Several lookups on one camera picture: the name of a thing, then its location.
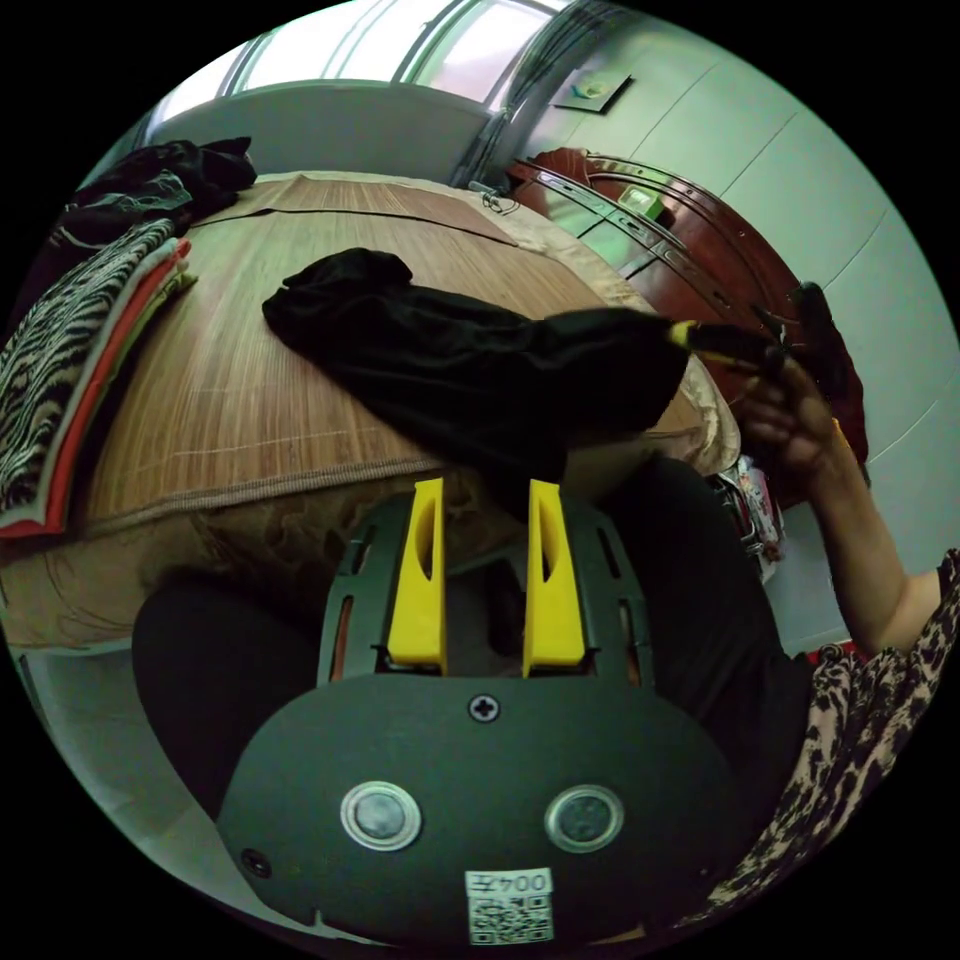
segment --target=hand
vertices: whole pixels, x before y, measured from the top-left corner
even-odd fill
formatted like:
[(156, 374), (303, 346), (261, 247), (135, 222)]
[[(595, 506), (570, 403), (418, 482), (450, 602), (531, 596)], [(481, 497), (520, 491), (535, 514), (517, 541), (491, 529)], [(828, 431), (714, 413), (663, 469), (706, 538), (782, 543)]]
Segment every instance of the hand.
[(777, 451), (784, 467), (816, 474), (837, 442), (830, 406), (809, 374), (788, 357), (776, 382), (755, 377), (741, 405), (744, 433)]

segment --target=black jacket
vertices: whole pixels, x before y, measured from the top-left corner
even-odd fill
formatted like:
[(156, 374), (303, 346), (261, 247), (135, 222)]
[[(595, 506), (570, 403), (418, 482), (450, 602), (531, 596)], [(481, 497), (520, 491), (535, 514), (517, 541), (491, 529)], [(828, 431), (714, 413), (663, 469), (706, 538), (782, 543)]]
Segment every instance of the black jacket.
[(169, 218), (183, 236), (194, 220), (237, 202), (257, 178), (249, 137), (198, 147), (188, 140), (134, 150), (70, 199), (24, 280), (4, 343), (29, 309), (75, 266), (145, 220)]
[(661, 317), (602, 308), (532, 323), (411, 279), (392, 254), (347, 250), (288, 277), (263, 313), (381, 420), (479, 470), (518, 518), (531, 479), (561, 479), (573, 435), (649, 429), (686, 370)]

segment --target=qr code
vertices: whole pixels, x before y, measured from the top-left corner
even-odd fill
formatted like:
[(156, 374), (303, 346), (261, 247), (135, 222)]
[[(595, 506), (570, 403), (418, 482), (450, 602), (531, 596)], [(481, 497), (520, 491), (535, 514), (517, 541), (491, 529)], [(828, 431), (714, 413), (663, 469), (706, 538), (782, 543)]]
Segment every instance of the qr code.
[(469, 900), (470, 942), (505, 946), (553, 939), (550, 897), (474, 898)]

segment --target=screw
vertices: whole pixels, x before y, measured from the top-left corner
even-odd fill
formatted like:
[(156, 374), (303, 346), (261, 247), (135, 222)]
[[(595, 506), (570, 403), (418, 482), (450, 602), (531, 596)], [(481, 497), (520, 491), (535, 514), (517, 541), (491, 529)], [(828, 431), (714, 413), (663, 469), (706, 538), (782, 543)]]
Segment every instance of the screw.
[(492, 723), (500, 716), (500, 704), (484, 693), (474, 697), (467, 710), (477, 723)]
[(273, 874), (270, 861), (262, 853), (251, 850), (249, 847), (240, 854), (240, 862), (261, 880), (269, 880)]

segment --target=stack of folded clothes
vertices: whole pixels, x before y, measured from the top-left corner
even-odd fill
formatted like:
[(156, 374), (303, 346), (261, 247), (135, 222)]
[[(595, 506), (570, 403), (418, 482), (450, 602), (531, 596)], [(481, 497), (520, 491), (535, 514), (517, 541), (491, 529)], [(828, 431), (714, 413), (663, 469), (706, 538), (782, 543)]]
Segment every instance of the stack of folded clothes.
[(78, 455), (111, 383), (157, 311), (194, 278), (190, 242), (141, 223), (31, 307), (0, 353), (0, 538), (66, 529)]

